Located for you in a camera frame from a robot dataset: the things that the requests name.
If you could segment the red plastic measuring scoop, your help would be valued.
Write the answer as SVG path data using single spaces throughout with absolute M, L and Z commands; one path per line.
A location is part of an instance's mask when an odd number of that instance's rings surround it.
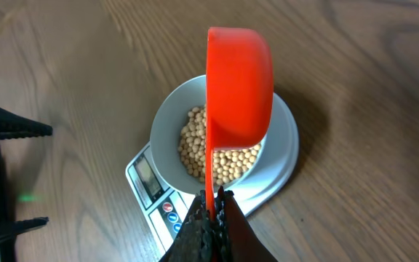
M 273 96 L 273 64 L 265 39 L 247 28 L 209 28 L 205 204 L 211 220 L 216 217 L 213 151 L 258 144 L 268 130 Z

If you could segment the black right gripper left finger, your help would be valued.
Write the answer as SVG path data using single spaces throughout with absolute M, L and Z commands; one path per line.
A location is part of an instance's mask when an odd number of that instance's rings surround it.
M 202 190 L 193 199 L 183 226 L 159 262 L 210 262 L 213 259 L 211 223 Z

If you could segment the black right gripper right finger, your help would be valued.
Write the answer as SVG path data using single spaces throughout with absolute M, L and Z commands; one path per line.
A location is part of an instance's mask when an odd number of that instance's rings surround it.
M 277 262 L 257 238 L 232 191 L 225 191 L 221 186 L 215 202 L 218 222 L 215 241 L 220 261 Z

